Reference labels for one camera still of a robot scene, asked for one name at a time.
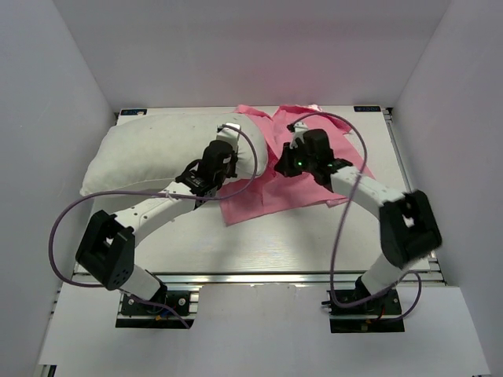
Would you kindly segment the pink pillowcase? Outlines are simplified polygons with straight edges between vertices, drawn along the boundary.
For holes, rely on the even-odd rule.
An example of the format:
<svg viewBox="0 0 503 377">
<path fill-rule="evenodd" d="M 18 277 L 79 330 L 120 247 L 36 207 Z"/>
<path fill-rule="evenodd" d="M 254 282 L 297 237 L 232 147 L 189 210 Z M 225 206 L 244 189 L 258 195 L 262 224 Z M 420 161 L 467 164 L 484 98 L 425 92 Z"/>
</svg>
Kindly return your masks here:
<svg viewBox="0 0 503 377">
<path fill-rule="evenodd" d="M 328 134 L 335 157 L 360 167 L 362 157 L 346 138 L 346 134 L 351 132 L 346 120 L 320 116 L 320 108 L 299 105 L 281 105 L 273 115 L 268 115 L 257 108 L 241 104 L 235 112 L 246 115 L 260 129 L 267 145 L 268 164 L 243 193 L 219 203 L 226 225 L 235 225 L 283 210 L 316 204 L 334 207 L 347 201 L 345 196 L 331 193 L 318 185 L 310 174 L 285 178 L 274 170 L 283 144 L 292 139 L 287 125 L 304 115 L 309 115 L 303 122 L 311 130 L 323 129 Z"/>
</svg>

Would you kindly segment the white pillow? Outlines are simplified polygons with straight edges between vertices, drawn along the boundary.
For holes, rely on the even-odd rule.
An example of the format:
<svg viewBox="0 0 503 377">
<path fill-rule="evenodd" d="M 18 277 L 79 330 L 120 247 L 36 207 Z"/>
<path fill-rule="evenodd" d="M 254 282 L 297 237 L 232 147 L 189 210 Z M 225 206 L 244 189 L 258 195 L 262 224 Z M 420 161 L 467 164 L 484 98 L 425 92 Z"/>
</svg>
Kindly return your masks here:
<svg viewBox="0 0 503 377">
<path fill-rule="evenodd" d="M 234 123 L 251 139 L 251 146 L 239 137 L 237 176 L 249 179 L 254 168 L 262 175 L 268 163 L 264 136 L 243 114 L 142 115 L 113 126 L 103 138 L 85 173 L 80 195 L 120 189 L 161 189 L 179 175 L 217 136 L 217 127 Z"/>
</svg>

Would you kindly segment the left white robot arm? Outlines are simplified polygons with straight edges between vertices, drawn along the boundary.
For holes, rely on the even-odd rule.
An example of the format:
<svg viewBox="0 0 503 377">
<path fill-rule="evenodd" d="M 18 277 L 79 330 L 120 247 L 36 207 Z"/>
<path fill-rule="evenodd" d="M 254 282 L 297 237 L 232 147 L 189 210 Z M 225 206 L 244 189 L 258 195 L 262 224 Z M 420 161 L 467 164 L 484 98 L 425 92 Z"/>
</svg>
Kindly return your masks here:
<svg viewBox="0 0 503 377">
<path fill-rule="evenodd" d="M 151 273 L 134 263 L 135 248 L 148 235 L 176 217 L 188 214 L 216 196 L 235 172 L 237 153 L 228 142 L 214 140 L 202 159 L 189 165 L 159 197 L 108 214 L 100 210 L 90 218 L 75 259 L 107 290 L 122 290 L 139 298 L 148 313 L 166 304 L 166 288 Z"/>
</svg>

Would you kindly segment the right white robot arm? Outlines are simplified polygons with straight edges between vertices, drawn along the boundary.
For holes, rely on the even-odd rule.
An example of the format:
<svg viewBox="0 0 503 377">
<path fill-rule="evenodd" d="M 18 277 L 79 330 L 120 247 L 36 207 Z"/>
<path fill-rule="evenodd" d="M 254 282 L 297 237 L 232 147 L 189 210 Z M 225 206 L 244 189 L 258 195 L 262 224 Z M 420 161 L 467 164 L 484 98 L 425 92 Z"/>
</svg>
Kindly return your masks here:
<svg viewBox="0 0 503 377">
<path fill-rule="evenodd" d="M 373 313 L 383 295 L 418 260 L 440 247 L 442 237 L 427 195 L 421 190 L 401 192 L 367 176 L 362 167 L 337 158 L 328 134 L 304 123 L 288 126 L 292 139 L 284 143 L 275 171 L 286 178 L 310 174 L 324 189 L 345 196 L 379 222 L 381 254 L 354 286 L 354 301 L 364 313 Z"/>
</svg>

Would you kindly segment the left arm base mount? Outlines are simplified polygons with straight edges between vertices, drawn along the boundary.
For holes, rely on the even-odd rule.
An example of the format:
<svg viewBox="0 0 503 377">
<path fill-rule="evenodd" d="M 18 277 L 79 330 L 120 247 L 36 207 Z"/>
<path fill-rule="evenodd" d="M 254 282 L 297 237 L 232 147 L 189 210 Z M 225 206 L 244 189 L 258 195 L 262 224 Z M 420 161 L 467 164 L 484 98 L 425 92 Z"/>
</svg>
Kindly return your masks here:
<svg viewBox="0 0 503 377">
<path fill-rule="evenodd" d="M 121 292 L 116 328 L 190 329 L 199 302 L 197 287 L 168 286 L 150 303 Z"/>
</svg>

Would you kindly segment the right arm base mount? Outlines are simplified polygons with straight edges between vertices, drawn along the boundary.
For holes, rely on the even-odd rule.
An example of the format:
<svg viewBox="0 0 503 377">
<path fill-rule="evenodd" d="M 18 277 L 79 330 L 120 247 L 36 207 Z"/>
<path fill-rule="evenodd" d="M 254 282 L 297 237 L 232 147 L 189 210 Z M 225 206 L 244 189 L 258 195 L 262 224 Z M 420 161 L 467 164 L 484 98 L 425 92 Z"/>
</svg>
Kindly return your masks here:
<svg viewBox="0 0 503 377">
<path fill-rule="evenodd" d="M 402 306 L 398 292 L 391 290 L 384 297 L 354 306 L 342 308 L 332 299 L 321 303 L 329 312 L 330 331 L 333 334 L 403 333 Z"/>
</svg>

